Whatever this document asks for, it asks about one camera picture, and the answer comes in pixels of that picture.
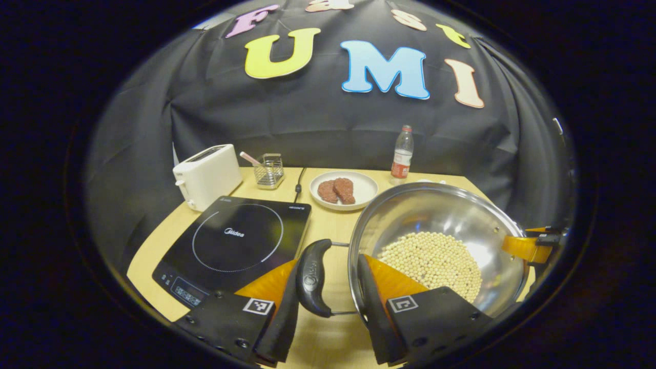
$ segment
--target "black cloth backdrop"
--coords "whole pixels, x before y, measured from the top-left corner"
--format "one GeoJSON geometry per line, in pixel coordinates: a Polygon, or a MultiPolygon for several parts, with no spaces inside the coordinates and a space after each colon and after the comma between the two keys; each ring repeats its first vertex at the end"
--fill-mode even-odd
{"type": "MultiPolygon", "coordinates": [[[[389,170],[394,141],[401,126],[410,124],[411,171],[465,176],[525,227],[566,216],[571,178],[552,123],[558,115],[517,60],[493,40],[424,5],[350,2],[354,8],[347,11],[306,12],[307,1],[286,1],[254,29],[228,39],[234,18],[189,30],[129,76],[98,122],[85,173],[89,224],[111,266],[127,271],[141,243],[183,201],[171,173],[172,146],[180,161],[232,143],[237,152],[254,156],[280,152],[286,167],[389,170]],[[419,17],[428,30],[400,24],[392,9],[419,17]],[[454,27],[472,48],[449,40],[435,23],[454,27]],[[312,27],[321,33],[301,70],[272,79],[245,73],[246,43],[277,34],[271,60],[282,61],[293,52],[287,34],[312,27]],[[371,42],[385,58],[399,47],[424,52],[430,98],[402,97],[393,88],[383,93],[371,75],[371,92],[343,91],[349,58],[340,43],[347,40],[371,42]],[[485,108],[455,100],[458,88],[446,58],[475,69],[485,108]]],[[[248,12],[274,3],[239,8],[248,12]]]]}

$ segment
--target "steak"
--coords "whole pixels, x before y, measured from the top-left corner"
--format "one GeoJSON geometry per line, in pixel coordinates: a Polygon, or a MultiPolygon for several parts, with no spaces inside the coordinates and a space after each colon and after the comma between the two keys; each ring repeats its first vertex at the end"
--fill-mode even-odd
{"type": "Polygon", "coordinates": [[[353,197],[353,182],[350,179],[335,179],[333,190],[335,190],[339,199],[342,200],[342,204],[349,205],[356,202],[356,198],[353,197]]]}
{"type": "Polygon", "coordinates": [[[332,180],[319,183],[317,192],[319,192],[319,196],[323,201],[337,204],[337,194],[333,190],[334,183],[335,181],[332,180]]]}

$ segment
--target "white plate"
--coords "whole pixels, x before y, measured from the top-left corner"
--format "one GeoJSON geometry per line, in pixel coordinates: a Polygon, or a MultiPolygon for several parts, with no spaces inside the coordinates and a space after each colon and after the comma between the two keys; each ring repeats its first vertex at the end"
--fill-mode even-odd
{"type": "Polygon", "coordinates": [[[361,209],[378,194],[378,184],[371,177],[362,173],[354,171],[330,171],[317,176],[310,182],[310,193],[314,201],[333,210],[349,211],[361,209]],[[337,178],[348,178],[353,182],[353,197],[356,202],[350,205],[342,205],[341,200],[337,200],[337,204],[323,201],[319,196],[319,185],[324,181],[330,181],[337,178]]]}

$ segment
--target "letter m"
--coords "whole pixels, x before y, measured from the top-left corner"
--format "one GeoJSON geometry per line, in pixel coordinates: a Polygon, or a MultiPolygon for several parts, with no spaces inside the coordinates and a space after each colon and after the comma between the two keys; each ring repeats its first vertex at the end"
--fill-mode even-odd
{"type": "Polygon", "coordinates": [[[371,91],[373,85],[367,81],[368,70],[378,88],[384,93],[390,90],[396,76],[400,75],[401,81],[395,88],[397,94],[422,100],[430,97],[424,86],[422,66],[426,54],[421,51],[400,47],[389,60],[386,60],[370,42],[344,41],[340,46],[348,51],[349,56],[348,81],[342,84],[344,91],[359,93],[371,91]]]}

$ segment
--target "black power cord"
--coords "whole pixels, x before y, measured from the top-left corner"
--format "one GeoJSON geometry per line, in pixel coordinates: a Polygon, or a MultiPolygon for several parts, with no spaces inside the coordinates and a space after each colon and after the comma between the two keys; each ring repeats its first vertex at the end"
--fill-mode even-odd
{"type": "Polygon", "coordinates": [[[298,182],[296,183],[296,188],[295,188],[295,191],[296,191],[296,197],[294,197],[294,203],[296,203],[296,201],[298,200],[298,195],[300,195],[300,190],[301,190],[301,187],[300,187],[300,178],[303,177],[303,173],[305,173],[305,169],[307,169],[307,168],[304,167],[303,170],[300,171],[300,174],[298,175],[298,182]]]}

